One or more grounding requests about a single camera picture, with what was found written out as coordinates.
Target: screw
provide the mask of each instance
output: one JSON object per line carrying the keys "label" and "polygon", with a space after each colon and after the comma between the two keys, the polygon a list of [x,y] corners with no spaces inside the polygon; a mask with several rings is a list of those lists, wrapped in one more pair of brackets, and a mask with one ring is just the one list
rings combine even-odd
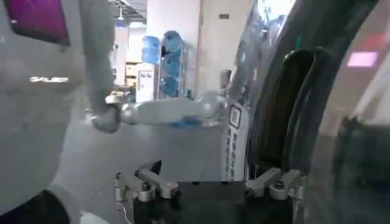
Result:
{"label": "screw", "polygon": [[182,192],[179,189],[173,189],[171,191],[171,197],[172,198],[180,198],[182,196]]}
{"label": "screw", "polygon": [[121,172],[119,172],[119,173],[116,173],[116,175],[115,175],[115,179],[117,179],[117,180],[119,180],[119,178],[121,177]]}
{"label": "screw", "polygon": [[150,191],[152,189],[152,186],[147,182],[143,182],[141,187],[142,191]]}
{"label": "screw", "polygon": [[279,190],[285,188],[285,184],[283,183],[282,180],[275,181],[274,186],[276,189],[279,189]]}
{"label": "screw", "polygon": [[246,190],[245,191],[245,197],[246,198],[254,198],[255,193],[252,190]]}

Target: ceiling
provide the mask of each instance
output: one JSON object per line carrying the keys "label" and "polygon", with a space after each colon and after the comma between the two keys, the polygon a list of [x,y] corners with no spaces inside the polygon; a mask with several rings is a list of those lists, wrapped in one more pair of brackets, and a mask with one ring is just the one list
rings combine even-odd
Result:
{"label": "ceiling", "polygon": [[111,5],[115,18],[120,16],[122,8],[122,17],[125,21],[146,21],[147,0],[107,0]]}

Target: blue water bottle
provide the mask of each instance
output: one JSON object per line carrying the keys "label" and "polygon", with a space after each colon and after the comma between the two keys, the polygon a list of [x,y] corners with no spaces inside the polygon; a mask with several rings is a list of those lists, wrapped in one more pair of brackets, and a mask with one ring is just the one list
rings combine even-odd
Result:
{"label": "blue water bottle", "polygon": [[176,54],[167,54],[161,59],[162,69],[175,78],[180,75],[180,58]]}
{"label": "blue water bottle", "polygon": [[157,65],[160,52],[160,40],[157,37],[145,36],[142,42],[142,61]]}
{"label": "blue water bottle", "polygon": [[178,54],[182,50],[182,37],[174,30],[170,30],[164,34],[162,45],[168,54]]}
{"label": "blue water bottle", "polygon": [[160,89],[170,97],[177,97],[179,83],[171,76],[163,77],[160,80]]}
{"label": "blue water bottle", "polygon": [[[192,100],[191,90],[187,91],[186,97]],[[169,126],[172,128],[181,129],[181,128],[188,128],[188,127],[195,127],[198,126],[199,124],[200,122],[196,119],[196,117],[184,117],[182,121],[169,123]]]}

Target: white wall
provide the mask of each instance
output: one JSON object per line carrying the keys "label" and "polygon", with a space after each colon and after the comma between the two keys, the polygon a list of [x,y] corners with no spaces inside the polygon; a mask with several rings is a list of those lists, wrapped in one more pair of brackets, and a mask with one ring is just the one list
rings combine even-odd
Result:
{"label": "white wall", "polygon": [[129,28],[115,27],[115,44],[118,45],[118,51],[115,59],[112,59],[112,67],[116,68],[115,84],[124,85],[126,75],[126,57],[129,45]]}
{"label": "white wall", "polygon": [[176,30],[188,51],[188,86],[195,86],[199,35],[200,0],[148,0],[146,33],[160,39],[166,31]]}
{"label": "white wall", "polygon": [[[219,89],[219,75],[233,69],[251,0],[203,0],[200,30],[198,92]],[[228,13],[230,19],[219,19]]]}
{"label": "white wall", "polygon": [[142,39],[145,34],[145,28],[129,30],[129,50],[127,51],[128,62],[142,62]]}

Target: vertical label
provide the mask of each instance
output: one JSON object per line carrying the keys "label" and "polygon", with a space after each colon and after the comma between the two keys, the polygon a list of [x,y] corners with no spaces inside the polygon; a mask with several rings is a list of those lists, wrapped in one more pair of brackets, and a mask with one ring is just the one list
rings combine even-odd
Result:
{"label": "vertical label", "polygon": [[229,127],[224,143],[224,180],[244,179],[246,139],[249,128],[249,114],[239,103],[230,106]]}

